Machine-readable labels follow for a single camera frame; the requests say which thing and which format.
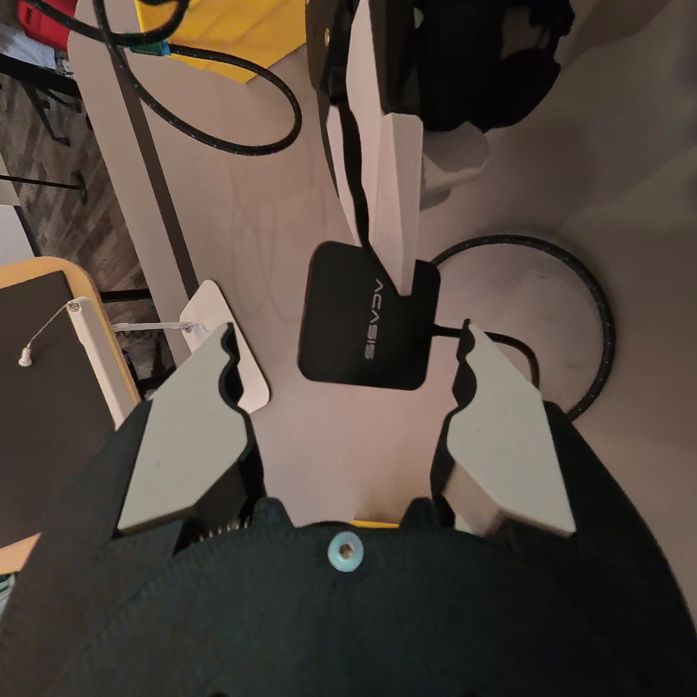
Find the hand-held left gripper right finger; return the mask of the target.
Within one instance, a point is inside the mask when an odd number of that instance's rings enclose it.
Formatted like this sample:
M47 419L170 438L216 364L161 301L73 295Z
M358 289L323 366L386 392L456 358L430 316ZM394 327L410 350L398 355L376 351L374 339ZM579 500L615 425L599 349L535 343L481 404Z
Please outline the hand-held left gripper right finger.
M576 524L539 390L469 320L457 337L456 407L431 465L442 525L488 537L516 521L569 538Z

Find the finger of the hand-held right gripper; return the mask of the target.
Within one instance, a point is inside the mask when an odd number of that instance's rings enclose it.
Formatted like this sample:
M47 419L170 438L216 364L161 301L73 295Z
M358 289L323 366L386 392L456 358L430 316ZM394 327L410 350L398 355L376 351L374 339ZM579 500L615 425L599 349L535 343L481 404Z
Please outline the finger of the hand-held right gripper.
M375 38L370 3L359 1L348 49L347 96L360 135L369 241L396 292L408 296L416 261L423 123L413 114L383 110Z
M327 114L327 143L335 188L356 245L371 249L370 217L362 185L362 144L358 121L347 102L332 103Z

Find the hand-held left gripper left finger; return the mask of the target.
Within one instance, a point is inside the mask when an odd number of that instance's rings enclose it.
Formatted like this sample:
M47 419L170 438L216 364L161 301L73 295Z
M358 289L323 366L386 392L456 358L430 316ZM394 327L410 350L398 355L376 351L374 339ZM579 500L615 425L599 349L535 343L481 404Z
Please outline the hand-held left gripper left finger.
M149 402L120 534L172 521L202 534L242 526L254 507L254 430L242 391L236 333L225 323Z

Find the black hub adapter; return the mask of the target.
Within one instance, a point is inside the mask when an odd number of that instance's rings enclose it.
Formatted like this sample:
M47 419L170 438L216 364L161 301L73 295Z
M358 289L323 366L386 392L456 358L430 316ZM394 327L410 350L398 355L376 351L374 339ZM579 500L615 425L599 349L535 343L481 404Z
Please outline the black hub adapter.
M412 294L399 295L362 248L321 243L311 256L298 349L309 380L416 390L426 379L440 291L418 260Z

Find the person's right hand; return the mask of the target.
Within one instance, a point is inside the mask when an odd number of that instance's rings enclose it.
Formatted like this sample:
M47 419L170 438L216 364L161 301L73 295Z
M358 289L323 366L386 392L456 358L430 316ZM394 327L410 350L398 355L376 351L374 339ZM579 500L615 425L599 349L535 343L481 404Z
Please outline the person's right hand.
M419 1L416 8L420 117L431 133L464 123L487 133L522 121L557 80L555 51L575 19L569 1ZM506 14L519 8L541 34L502 57Z

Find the yellow plastic bin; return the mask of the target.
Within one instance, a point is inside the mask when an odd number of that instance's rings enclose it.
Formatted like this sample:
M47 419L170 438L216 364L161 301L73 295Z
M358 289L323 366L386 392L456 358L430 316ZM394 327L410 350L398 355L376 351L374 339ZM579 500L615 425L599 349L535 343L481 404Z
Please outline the yellow plastic bin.
M140 31L157 29L175 9L175 1L147 5L135 1ZM190 1L170 44L207 49L271 68L306 43L306 1ZM171 56L174 61L209 70L239 83L257 75L208 59Z

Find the white desk stand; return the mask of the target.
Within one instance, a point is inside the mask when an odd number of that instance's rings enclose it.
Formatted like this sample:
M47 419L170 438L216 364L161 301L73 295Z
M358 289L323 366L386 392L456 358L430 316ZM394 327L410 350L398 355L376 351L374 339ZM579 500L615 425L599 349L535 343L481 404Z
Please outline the white desk stand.
M240 352L239 373L243 393L239 405L252 414L270 401L268 382L214 281L206 280L201 284L176 322L111 325L96 300L87 296L69 301L65 309L91 363L115 429L122 425L141 400L125 360L118 357L117 333L173 330L183 335L190 353L195 353L215 329L231 323L235 327Z

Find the black table with wooden edge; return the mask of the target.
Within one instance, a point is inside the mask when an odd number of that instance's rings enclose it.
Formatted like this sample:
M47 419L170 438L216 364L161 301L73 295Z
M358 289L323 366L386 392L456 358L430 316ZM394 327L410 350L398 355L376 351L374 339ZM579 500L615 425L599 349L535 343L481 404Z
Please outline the black table with wooden edge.
M66 304L90 276L55 257L1 267L1 553L27 555L64 486L115 431Z

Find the black floor stand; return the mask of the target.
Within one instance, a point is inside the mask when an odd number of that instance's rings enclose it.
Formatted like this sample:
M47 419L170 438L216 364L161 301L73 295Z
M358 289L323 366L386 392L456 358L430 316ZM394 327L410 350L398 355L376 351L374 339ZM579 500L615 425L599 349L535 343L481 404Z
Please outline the black floor stand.
M9 183L16 183L16 184L22 184L22 185L28 185L28 186L38 186L38 187L48 187L48 188L54 188L54 189L64 189L64 190L70 190L75 193L77 196L78 201L82 204L85 205L88 201L88 192L86 188L86 183L84 178L82 177L82 174L78 171L74 171L71 174L71 179L69 183L65 182L56 182L52 180L40 180L40 179L28 179L24 177L18 177L18 176L11 176L11 175L1 175L1 181L3 182L9 182Z

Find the red box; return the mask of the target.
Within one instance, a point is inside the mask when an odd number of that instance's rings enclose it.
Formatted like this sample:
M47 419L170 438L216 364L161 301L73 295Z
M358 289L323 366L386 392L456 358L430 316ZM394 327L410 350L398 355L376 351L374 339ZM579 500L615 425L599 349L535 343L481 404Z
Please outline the red box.
M26 1L18 1L17 19L24 33L31 39L56 49L67 46L69 29L39 12Z

